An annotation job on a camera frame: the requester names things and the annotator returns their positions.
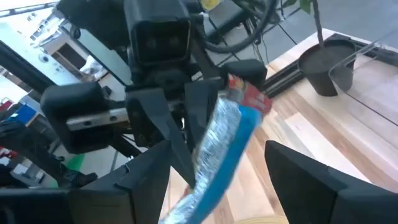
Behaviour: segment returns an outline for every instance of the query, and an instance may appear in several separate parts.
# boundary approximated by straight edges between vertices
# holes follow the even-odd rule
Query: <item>silver foil wrapper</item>
[[[193,152],[196,185],[192,192],[181,199],[161,224],[188,223],[189,218],[206,192],[223,161],[235,133],[241,113],[239,105],[226,98],[219,98],[212,119],[201,143]]]

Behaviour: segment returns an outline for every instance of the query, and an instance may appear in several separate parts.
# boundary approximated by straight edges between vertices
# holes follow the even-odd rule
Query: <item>black plant pot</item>
[[[355,51],[355,45],[349,40],[326,40],[324,48],[315,45],[306,50],[298,59],[298,68],[319,95],[336,96],[337,90],[329,77],[329,71]],[[335,72],[334,78],[344,91],[349,90],[353,84],[354,63],[355,57],[343,69],[338,68],[338,73]]]

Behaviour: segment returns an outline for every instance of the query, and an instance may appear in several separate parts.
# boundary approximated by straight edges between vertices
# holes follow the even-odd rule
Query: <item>blue object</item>
[[[240,106],[242,114],[235,138],[230,145],[224,160],[221,162],[218,172],[212,183],[208,186],[197,209],[187,223],[200,224],[218,205],[226,189],[232,181],[239,159],[241,158],[246,144],[250,140],[254,129],[261,123],[261,113],[247,106]]]
[[[34,109],[27,105],[23,105],[8,119],[17,120],[26,125],[35,115],[36,111]]]

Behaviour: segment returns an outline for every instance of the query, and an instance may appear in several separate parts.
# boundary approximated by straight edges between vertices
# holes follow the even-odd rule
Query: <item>yellow label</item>
[[[206,10],[212,10],[214,9],[221,0],[201,0],[201,5],[206,9]]]

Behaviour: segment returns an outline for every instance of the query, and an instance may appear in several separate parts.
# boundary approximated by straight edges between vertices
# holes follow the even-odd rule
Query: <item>wooden table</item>
[[[325,38],[334,33],[323,30]],[[317,37],[313,34],[272,61],[267,66],[269,77],[315,44]],[[248,218],[285,216],[264,160],[264,145],[269,139],[354,177],[398,192],[396,139],[387,141],[368,128],[346,110],[342,97],[319,96],[307,80],[280,94],[250,140],[224,198],[204,223],[231,224]],[[367,115],[366,119],[380,121],[379,116],[367,113],[360,105],[357,107]],[[387,134],[393,131],[388,128],[394,127],[386,127]],[[176,204],[186,186],[172,169],[162,216]]]

